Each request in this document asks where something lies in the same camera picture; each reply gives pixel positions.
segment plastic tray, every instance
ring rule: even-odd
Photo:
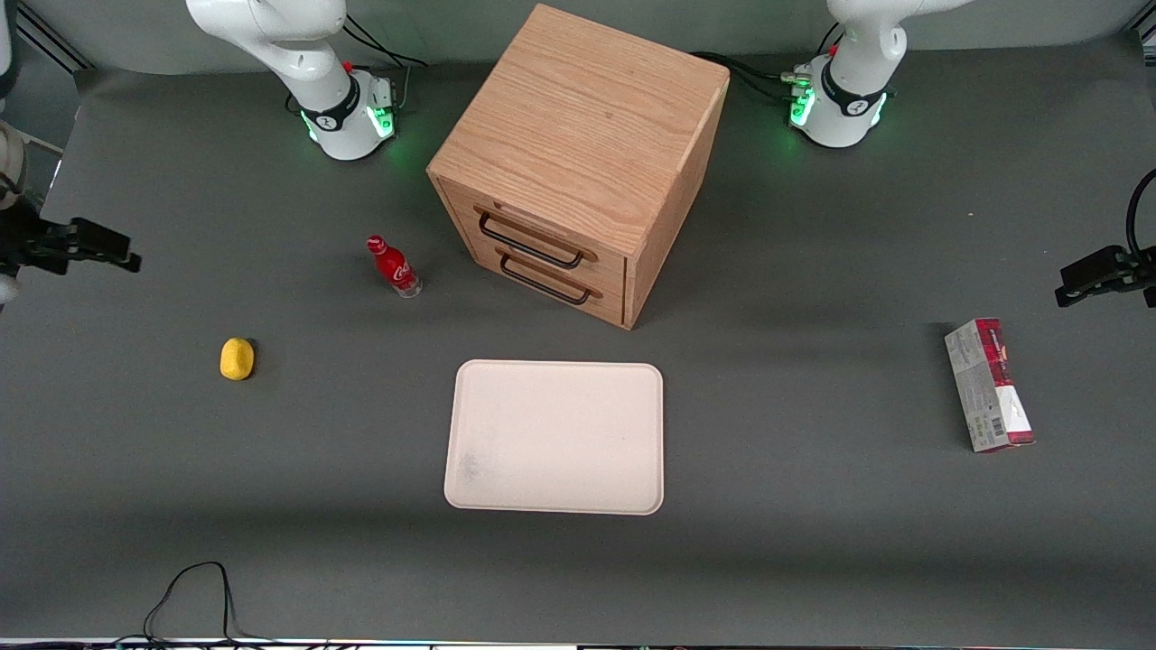
[[[483,510],[654,512],[662,505],[662,375],[645,363],[465,363],[445,497]]]

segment black cable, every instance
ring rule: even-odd
[[[765,73],[754,66],[749,66],[738,59],[733,59],[725,54],[719,54],[717,52],[691,52],[691,57],[698,57],[699,59],[706,59],[707,61],[713,61],[720,66],[726,66],[731,69],[740,69],[749,75],[757,76],[758,79],[765,79],[768,81],[779,81],[779,75]]]
[[[714,53],[714,52],[691,52],[690,54],[692,57],[698,57],[699,59],[704,59],[704,60],[718,64],[720,66],[727,67],[731,71],[731,74],[735,79],[738,79],[739,81],[741,81],[741,82],[746,83],[747,86],[749,86],[755,93],[758,93],[759,95],[762,95],[762,96],[764,96],[764,97],[766,97],[766,98],[769,98],[769,99],[771,99],[773,102],[784,102],[784,101],[787,101],[787,99],[791,98],[791,97],[787,97],[786,95],[777,95],[775,93],[771,93],[770,90],[768,90],[768,89],[758,86],[757,83],[755,83],[755,81],[753,79],[750,79],[749,76],[747,76],[749,74],[751,76],[755,76],[757,79],[762,79],[762,80],[765,80],[765,81],[779,81],[779,77],[776,76],[776,75],[768,74],[768,73],[765,73],[765,72],[763,72],[763,71],[761,71],[758,68],[748,66],[747,64],[744,64],[742,61],[739,61],[739,60],[732,59],[731,57],[726,57],[726,56],[718,54],[718,53]]]
[[[0,190],[3,191],[3,193],[0,193],[0,197],[7,197],[9,192],[13,194],[20,193],[20,187],[17,187],[16,184],[13,183],[12,178],[8,178],[8,175],[2,171],[0,171],[0,185],[3,185],[3,187],[0,187]]]
[[[1128,216],[1125,221],[1124,230],[1125,236],[1128,238],[1128,250],[1132,256],[1136,258],[1140,263],[1141,268],[1143,268],[1148,275],[1156,278],[1156,267],[1153,263],[1148,260],[1148,256],[1144,254],[1143,249],[1136,244],[1136,208],[1140,207],[1140,199],[1144,195],[1144,190],[1148,185],[1156,179],[1156,169],[1149,171],[1136,185],[1136,189],[1132,191],[1132,199],[1128,201]]]
[[[348,34],[348,35],[349,35],[349,37],[350,37],[350,38],[353,38],[354,40],[356,40],[357,43],[361,43],[362,45],[364,45],[364,46],[369,47],[370,50],[376,50],[376,51],[378,51],[378,52],[381,52],[381,53],[384,53],[384,54],[387,54],[387,56],[388,56],[388,57],[390,57],[391,59],[393,59],[393,62],[394,62],[394,64],[395,64],[395,65],[397,65],[398,67],[406,67],[406,64],[401,62],[401,59],[400,59],[400,58],[399,58],[399,57],[398,57],[397,54],[394,54],[394,53],[392,53],[392,52],[386,52],[384,47],[379,47],[379,46],[377,46],[377,45],[373,45],[373,44],[372,44],[372,43],[370,43],[369,40],[365,40],[364,38],[362,38],[362,37],[360,37],[360,36],[357,36],[356,34],[354,34],[354,31],[353,31],[351,29],[349,29],[349,25],[346,25],[346,27],[343,27],[343,28],[341,28],[341,29],[343,29],[343,30],[344,30],[344,32],[346,32],[346,34]]]
[[[827,45],[827,39],[835,34],[835,30],[839,29],[839,24],[840,23],[836,22],[831,25],[831,29],[827,30],[827,34],[823,35],[823,39],[818,42],[818,47],[815,49],[816,57],[823,53],[823,46]]]
[[[366,43],[365,40],[358,38],[357,35],[354,34],[353,31],[350,31],[349,28],[348,28],[348,25],[347,25],[344,28],[346,34],[348,34],[349,36],[354,37],[354,39],[356,39],[357,42],[360,42],[362,45],[365,45],[366,47],[371,47],[373,50],[377,50],[378,52],[381,52],[383,54],[387,54],[391,59],[394,60],[394,62],[397,62],[401,67],[405,67],[405,65],[401,61],[399,61],[398,59],[405,59],[407,61],[413,61],[413,62],[415,62],[415,64],[417,64],[417,65],[420,65],[422,67],[429,67],[429,64],[427,64],[425,61],[423,61],[421,59],[415,59],[413,57],[407,57],[405,54],[399,54],[397,52],[393,52],[393,51],[388,50],[385,45],[381,45],[381,43],[377,38],[373,38],[373,35],[370,34],[368,29],[363,28],[361,25],[361,23],[358,23],[356,21],[356,19],[354,19],[349,14],[346,14],[346,17],[349,19],[349,23],[350,24],[353,24],[354,27],[356,27],[358,31],[361,31],[362,34],[365,35],[365,38],[369,38],[370,40],[373,42],[372,45],[371,45],[371,44]]]
[[[141,633],[142,636],[149,642],[150,647],[154,648],[168,647],[168,642],[163,637],[156,636],[154,634],[153,626],[156,622],[156,615],[164,607],[165,603],[169,601],[169,598],[172,596],[172,590],[177,586],[177,583],[180,582],[180,578],[188,571],[192,571],[193,569],[199,569],[201,567],[216,567],[217,570],[221,571],[221,586],[224,590],[224,607],[221,612],[221,636],[223,636],[227,641],[234,643],[238,648],[253,648],[255,650],[261,650],[259,645],[244,643],[242,641],[234,638],[232,635],[229,634],[229,623],[231,622],[234,629],[237,630],[237,633],[240,636],[247,636],[251,638],[265,638],[267,641],[273,641],[272,638],[267,638],[264,636],[252,635],[242,629],[240,623],[237,621],[237,607],[234,604],[232,586],[229,585],[229,571],[225,570],[224,564],[222,564],[221,562],[217,562],[215,560],[209,560],[207,562],[198,562],[195,564],[190,564],[188,567],[181,569],[180,573],[178,573],[172,578],[172,581],[169,582],[169,586],[168,589],[164,590],[164,596],[161,597],[161,600],[158,600],[157,604],[154,605],[153,608],[149,611],[149,613],[144,615],[144,622],[141,625]]]

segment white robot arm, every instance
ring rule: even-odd
[[[331,157],[369,155],[394,133],[387,80],[346,71],[325,38],[344,25],[344,0],[186,0],[206,34],[272,69],[302,108],[310,136]]]
[[[836,56],[823,53],[784,75],[798,99],[791,124],[825,147],[850,147],[879,123],[884,88],[907,53],[910,16],[947,12],[972,0],[827,0],[846,29]]]

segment box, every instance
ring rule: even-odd
[[[427,172],[479,265],[629,330],[698,194],[728,81],[539,5]]]
[[[971,448],[988,452],[1036,442],[1008,375],[1000,320],[978,318],[948,334],[944,341],[968,418]]]

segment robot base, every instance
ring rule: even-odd
[[[340,131],[314,128],[302,113],[309,136],[331,157],[339,161],[363,158],[378,145],[393,138],[395,132],[393,87],[387,79],[377,79],[364,71],[350,73],[361,87],[361,105],[350,115]]]
[[[822,72],[829,60],[830,57],[823,54],[808,64],[795,66],[794,72],[801,79],[815,80],[818,77],[815,71]],[[862,115],[847,117],[843,115],[838,103],[828,97],[822,88],[815,88],[812,82],[791,105],[791,126],[802,131],[818,145],[842,149],[857,145],[873,126],[879,124],[880,111],[884,103],[887,103],[885,94]]]

